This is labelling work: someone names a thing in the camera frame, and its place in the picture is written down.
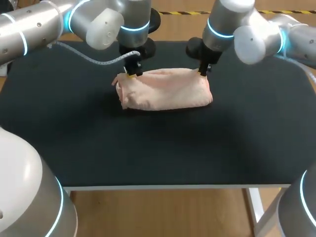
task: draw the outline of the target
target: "cloth fold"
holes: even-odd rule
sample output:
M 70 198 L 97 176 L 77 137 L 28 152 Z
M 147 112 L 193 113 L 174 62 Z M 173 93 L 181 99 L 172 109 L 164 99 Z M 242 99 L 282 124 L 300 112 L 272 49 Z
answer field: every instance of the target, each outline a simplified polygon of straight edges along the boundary
M 121 73 L 115 84 L 123 109 L 174 110 L 206 106 L 213 100 L 207 78 L 197 69 L 159 69 L 139 77 Z

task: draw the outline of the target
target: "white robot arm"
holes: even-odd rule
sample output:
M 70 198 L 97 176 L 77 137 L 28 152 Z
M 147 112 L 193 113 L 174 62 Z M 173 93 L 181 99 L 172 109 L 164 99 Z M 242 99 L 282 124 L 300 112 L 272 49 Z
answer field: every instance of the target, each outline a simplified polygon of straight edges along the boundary
M 139 51 L 140 57 L 126 60 L 125 68 L 129 74 L 141 75 L 139 62 L 155 53 L 155 44 L 148 38 L 153 31 L 151 12 L 151 0 L 42 0 L 3 13 L 0 65 L 73 32 L 97 50 L 108 48 L 117 39 L 121 54 Z
M 316 68 L 316 28 L 288 15 L 266 20 L 255 0 L 216 0 L 201 39 L 188 42 L 187 54 L 201 61 L 200 73 L 219 60 L 231 44 L 238 58 L 255 64 L 276 54 Z

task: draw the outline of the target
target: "wooden floor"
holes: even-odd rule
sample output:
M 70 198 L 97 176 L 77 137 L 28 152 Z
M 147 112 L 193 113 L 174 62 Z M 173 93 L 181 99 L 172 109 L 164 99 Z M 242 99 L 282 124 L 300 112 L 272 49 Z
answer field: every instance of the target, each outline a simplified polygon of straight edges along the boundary
M 32 1 L 20 1 L 24 6 Z M 209 11 L 214 0 L 153 0 L 159 11 Z M 313 10 L 315 0 L 257 0 L 258 10 Z M 295 14 L 316 26 L 316 15 Z M 201 36 L 207 15 L 163 15 L 154 40 Z M 64 40 L 77 40 L 73 35 Z M 4 79 L 0 79 L 0 89 Z M 278 189 L 261 189 L 267 208 Z M 185 191 L 76 192 L 78 237 L 251 237 L 247 205 L 240 189 Z M 280 236 L 275 228 L 269 237 Z

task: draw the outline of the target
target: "cable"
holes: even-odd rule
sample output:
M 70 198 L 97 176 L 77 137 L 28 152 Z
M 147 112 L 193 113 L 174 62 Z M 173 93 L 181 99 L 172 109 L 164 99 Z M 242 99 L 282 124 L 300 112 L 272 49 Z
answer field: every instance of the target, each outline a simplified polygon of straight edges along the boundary
M 56 44 L 59 45 L 59 46 L 62 46 L 62 47 L 64 47 L 64 48 L 66 48 L 66 49 L 68 49 L 68 50 L 70 50 L 70 51 L 72 51 L 73 53 L 75 53 L 75 54 L 77 54 L 78 56 L 84 58 L 85 60 L 87 60 L 87 61 L 89 61 L 89 62 L 91 62 L 91 63 L 94 63 L 94 64 L 98 64 L 98 65 L 110 65 L 110 64 L 113 64 L 113 63 L 116 63 L 116 62 L 118 62 L 118 61 L 121 61 L 121 60 L 123 60 L 123 59 L 125 59 L 125 58 L 127 58 L 127 57 L 129 57 L 129 56 L 132 56 L 132 55 L 140 56 L 140 52 L 138 52 L 138 51 L 131 51 L 131 52 L 126 53 L 126 54 L 124 54 L 124 55 L 122 55 L 122 56 L 120 56 L 120 57 L 118 57 L 118 58 L 116 58 L 116 59 L 113 59 L 113 60 L 111 60 L 111 61 L 101 62 L 101 61 L 97 61 L 97 60 L 94 60 L 94 59 L 92 59 L 92 58 L 89 58 L 88 56 L 84 55 L 83 53 L 79 52 L 78 50 L 76 50 L 76 49 L 70 47 L 69 45 L 67 45 L 67 44 L 65 44 L 65 43 L 62 43 L 62 42 L 57 41 Z
M 275 57 L 277 58 L 280 58 L 280 59 L 283 59 L 287 62 L 290 62 L 290 63 L 293 63 L 297 66 L 299 66 L 301 69 L 304 70 L 304 72 L 312 79 L 312 81 L 314 82 L 314 84 L 316 85 L 316 77 L 314 76 L 314 74 L 312 73 L 312 71 L 309 69 L 309 67 L 305 66 L 304 64 L 294 60 L 294 59 L 291 59 L 291 58 L 286 58 L 284 56 L 280 56 L 280 55 L 275 55 Z

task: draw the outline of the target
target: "black mat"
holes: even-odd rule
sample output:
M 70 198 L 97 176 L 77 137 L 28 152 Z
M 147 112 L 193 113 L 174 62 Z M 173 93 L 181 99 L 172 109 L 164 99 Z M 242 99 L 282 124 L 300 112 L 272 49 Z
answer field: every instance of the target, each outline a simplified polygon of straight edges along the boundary
M 118 55 L 84 43 L 99 59 Z M 196 68 L 184 42 L 157 42 L 145 70 Z M 256 66 L 224 53 L 201 109 L 121 109 L 111 82 L 122 64 L 93 65 L 55 46 L 17 60 L 0 94 L 0 124 L 29 141 L 64 186 L 284 184 L 316 157 L 316 96 L 296 66 Z

